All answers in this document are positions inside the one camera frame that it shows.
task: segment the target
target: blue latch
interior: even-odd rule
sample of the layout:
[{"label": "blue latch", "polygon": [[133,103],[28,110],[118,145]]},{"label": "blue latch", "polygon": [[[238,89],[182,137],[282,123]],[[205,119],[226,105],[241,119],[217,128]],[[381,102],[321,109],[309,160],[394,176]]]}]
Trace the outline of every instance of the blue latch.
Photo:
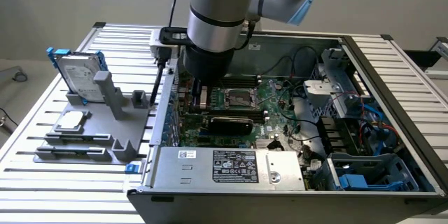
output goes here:
[{"label": "blue latch", "polygon": [[105,58],[104,58],[104,54],[102,52],[98,50],[96,51],[96,56],[97,56],[97,60],[100,61],[100,68],[102,71],[108,71],[108,67],[106,67],[106,63],[105,63]]},{"label": "blue latch", "polygon": [[344,190],[352,191],[398,191],[404,184],[402,181],[396,181],[388,185],[368,185],[361,174],[344,174],[338,181]]},{"label": "blue latch", "polygon": [[124,169],[124,174],[138,174],[138,165],[126,164]]},{"label": "blue latch", "polygon": [[66,55],[69,55],[72,53],[72,51],[69,50],[69,49],[57,49],[56,51],[54,51],[54,55],[64,55],[64,56],[66,56]]},{"label": "blue latch", "polygon": [[293,16],[290,17],[286,24],[292,24],[292,25],[296,25],[296,26],[300,25],[302,19],[305,18],[305,15],[306,15],[306,12],[309,10],[312,2],[313,2],[313,0],[305,0],[302,2],[301,6],[298,7],[298,10],[296,11]]}]

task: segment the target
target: metal workbench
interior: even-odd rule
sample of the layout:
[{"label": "metal workbench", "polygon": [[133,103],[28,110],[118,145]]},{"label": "metal workbench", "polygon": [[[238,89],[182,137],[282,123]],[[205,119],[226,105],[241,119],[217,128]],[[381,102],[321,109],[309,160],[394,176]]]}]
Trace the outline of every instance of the metal workbench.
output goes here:
[{"label": "metal workbench", "polygon": [[[113,82],[124,93],[136,89],[152,91],[157,69],[148,46],[150,32],[149,26],[105,24],[90,30],[77,48],[85,52],[102,51]],[[376,35],[350,36],[448,163],[445,95],[393,40]],[[142,223],[122,193],[124,188],[138,184],[141,177],[125,175],[122,165],[33,163],[33,151],[66,105],[65,92],[65,83],[57,76],[0,150],[0,223]],[[157,109],[148,115],[136,161],[148,154],[156,114]],[[448,211],[402,223],[446,221]]]}]

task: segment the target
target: gray 3d printed holder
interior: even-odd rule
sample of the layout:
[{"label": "gray 3d printed holder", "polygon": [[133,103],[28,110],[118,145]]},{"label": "gray 3d printed holder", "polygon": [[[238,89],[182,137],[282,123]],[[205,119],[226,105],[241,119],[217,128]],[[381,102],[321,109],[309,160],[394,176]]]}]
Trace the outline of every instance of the gray 3d printed holder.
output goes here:
[{"label": "gray 3d printed holder", "polygon": [[34,151],[34,162],[126,164],[134,158],[148,120],[146,94],[136,90],[122,95],[110,77],[98,71],[93,78],[104,103],[66,94],[69,104]]}]

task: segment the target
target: power supply label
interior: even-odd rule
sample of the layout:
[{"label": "power supply label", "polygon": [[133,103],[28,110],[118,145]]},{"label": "power supply label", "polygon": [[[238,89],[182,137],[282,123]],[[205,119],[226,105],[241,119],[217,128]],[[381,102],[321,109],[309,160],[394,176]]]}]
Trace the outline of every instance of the power supply label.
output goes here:
[{"label": "power supply label", "polygon": [[213,151],[216,183],[257,183],[257,158],[250,151]]}]

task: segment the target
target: barcode sticker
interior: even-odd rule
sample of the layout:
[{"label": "barcode sticker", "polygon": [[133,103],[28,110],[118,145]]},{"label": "barcode sticker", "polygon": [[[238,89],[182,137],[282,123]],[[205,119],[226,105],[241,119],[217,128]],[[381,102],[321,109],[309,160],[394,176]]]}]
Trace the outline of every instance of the barcode sticker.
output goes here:
[{"label": "barcode sticker", "polygon": [[196,158],[196,151],[178,151],[178,158]]}]

